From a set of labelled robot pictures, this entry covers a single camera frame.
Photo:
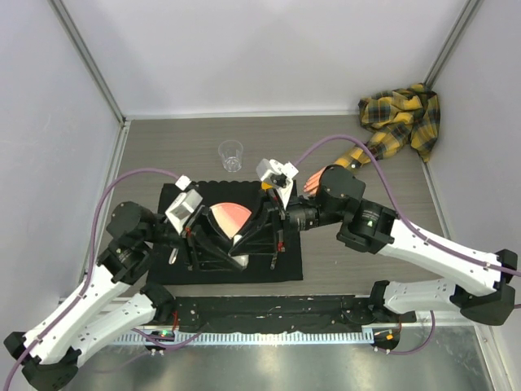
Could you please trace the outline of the white nail polish bottle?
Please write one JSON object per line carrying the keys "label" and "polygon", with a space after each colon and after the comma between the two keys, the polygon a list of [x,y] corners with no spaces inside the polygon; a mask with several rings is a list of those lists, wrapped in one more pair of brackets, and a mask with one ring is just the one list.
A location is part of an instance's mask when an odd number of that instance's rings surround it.
{"label": "white nail polish bottle", "polygon": [[243,237],[241,235],[237,234],[232,238],[232,247],[229,251],[229,256],[231,257],[234,265],[237,266],[239,270],[245,270],[247,268],[249,263],[249,255],[243,248]]}

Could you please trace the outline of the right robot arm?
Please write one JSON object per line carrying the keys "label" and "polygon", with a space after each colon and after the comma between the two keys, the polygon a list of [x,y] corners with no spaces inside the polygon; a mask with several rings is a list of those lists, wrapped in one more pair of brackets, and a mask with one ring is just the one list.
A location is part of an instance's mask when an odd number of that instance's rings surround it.
{"label": "right robot arm", "polygon": [[516,253],[503,249],[485,253],[407,222],[397,211],[364,199],[366,185],[339,165],[325,168],[314,197],[279,195],[287,190],[283,175],[269,176],[268,197],[275,210],[259,212],[232,236],[230,255],[278,253],[284,249],[283,232],[339,224],[336,239],[359,253],[407,261],[437,274],[438,279],[416,283],[378,281],[367,309],[371,318],[384,322],[410,311],[457,311],[465,318],[501,326],[515,308],[510,286],[517,269]]}

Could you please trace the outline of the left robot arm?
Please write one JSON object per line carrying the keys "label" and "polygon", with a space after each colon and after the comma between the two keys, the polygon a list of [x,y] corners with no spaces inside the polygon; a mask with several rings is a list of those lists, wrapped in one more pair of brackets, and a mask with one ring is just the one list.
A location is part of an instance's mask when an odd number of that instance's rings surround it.
{"label": "left robot arm", "polygon": [[4,345],[36,390],[61,390],[101,348],[120,334],[147,323],[173,320],[176,300],[162,285],[146,284],[118,309],[101,311],[132,287],[151,266],[151,246],[178,249],[192,231],[189,207],[184,217],[174,211],[153,213],[134,202],[120,204],[107,232],[112,241],[92,261],[77,289],[44,321],[27,332],[12,332]]}

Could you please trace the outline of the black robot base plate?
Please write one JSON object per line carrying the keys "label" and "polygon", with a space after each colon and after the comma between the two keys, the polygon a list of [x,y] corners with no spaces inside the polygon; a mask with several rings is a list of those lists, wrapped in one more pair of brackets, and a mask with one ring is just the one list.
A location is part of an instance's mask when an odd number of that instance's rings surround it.
{"label": "black robot base plate", "polygon": [[177,297],[182,332],[281,334],[359,332],[365,325],[415,323],[354,295]]}

